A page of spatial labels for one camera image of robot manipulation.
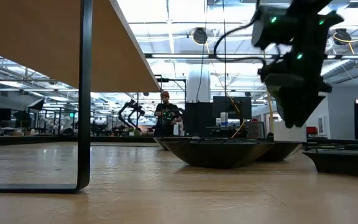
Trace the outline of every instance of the ceiling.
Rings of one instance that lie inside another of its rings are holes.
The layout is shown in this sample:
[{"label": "ceiling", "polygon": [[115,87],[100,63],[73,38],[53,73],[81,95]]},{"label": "ceiling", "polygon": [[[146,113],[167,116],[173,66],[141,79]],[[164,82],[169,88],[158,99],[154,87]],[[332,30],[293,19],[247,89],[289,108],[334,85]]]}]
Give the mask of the ceiling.
[{"label": "ceiling", "polygon": [[[244,96],[244,92],[241,90],[265,90],[256,74],[256,70],[260,66],[258,61],[228,63],[225,66],[218,61],[200,57],[203,54],[211,54],[216,39],[225,32],[248,23],[255,10],[255,1],[225,0],[224,11],[222,0],[118,0],[118,3],[143,53],[158,57],[148,57],[147,59],[154,74],[162,75],[165,78],[186,79],[194,66],[201,67],[203,64],[211,74],[211,89],[216,90],[211,92],[211,98],[214,95],[223,94],[219,80],[223,81],[225,77],[228,88],[240,91],[230,92],[232,96]],[[289,3],[290,1],[286,0],[262,1],[262,4],[281,7],[288,7]],[[333,0],[328,7],[321,11],[321,14],[326,14],[334,9],[345,21],[330,30],[326,53],[328,55],[349,55],[351,59],[335,60],[331,58],[326,60],[321,74],[326,82],[333,85],[358,86],[358,2]],[[206,28],[208,47],[196,44],[191,38],[192,32],[197,27]],[[334,44],[333,34],[338,28],[346,28],[351,35],[354,54],[348,45]],[[226,53],[262,55],[263,52],[253,48],[250,43],[251,32],[252,27],[229,36],[226,42]],[[223,54],[224,49],[222,43],[218,48],[218,53]],[[289,50],[289,47],[280,46],[282,54]],[[266,54],[276,54],[275,48],[269,46]],[[26,74],[25,67],[6,59],[0,58],[0,66],[21,76]],[[45,76],[47,74],[40,74],[31,69],[27,69],[27,73],[34,73],[34,77],[37,78],[47,78]],[[29,82],[26,85],[45,84]],[[170,91],[173,103],[184,107],[185,92],[183,90],[185,87],[183,82],[163,83],[162,88]],[[255,100],[263,100],[264,95],[263,92],[252,93]],[[69,97],[74,100],[75,96],[72,94]],[[137,99],[137,93],[100,93],[94,98],[94,102],[101,104],[95,105],[96,108],[117,112],[120,108],[117,105],[123,105],[130,98]],[[149,111],[148,114],[151,114],[151,121],[153,121],[152,113],[159,98],[159,93],[150,93],[149,96],[139,93],[139,101],[146,111]],[[264,102],[255,101],[254,104],[255,106],[263,105]]]}]

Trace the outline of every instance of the man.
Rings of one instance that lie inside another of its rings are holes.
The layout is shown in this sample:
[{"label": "man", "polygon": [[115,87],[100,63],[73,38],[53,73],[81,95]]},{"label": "man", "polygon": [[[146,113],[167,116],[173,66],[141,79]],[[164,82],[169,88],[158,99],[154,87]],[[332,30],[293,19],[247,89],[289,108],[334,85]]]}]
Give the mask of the man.
[{"label": "man", "polygon": [[157,124],[155,126],[155,136],[171,136],[173,135],[173,126],[177,122],[181,122],[179,108],[169,103],[169,92],[161,93],[162,104],[159,103],[155,109],[154,115],[157,116]]}]

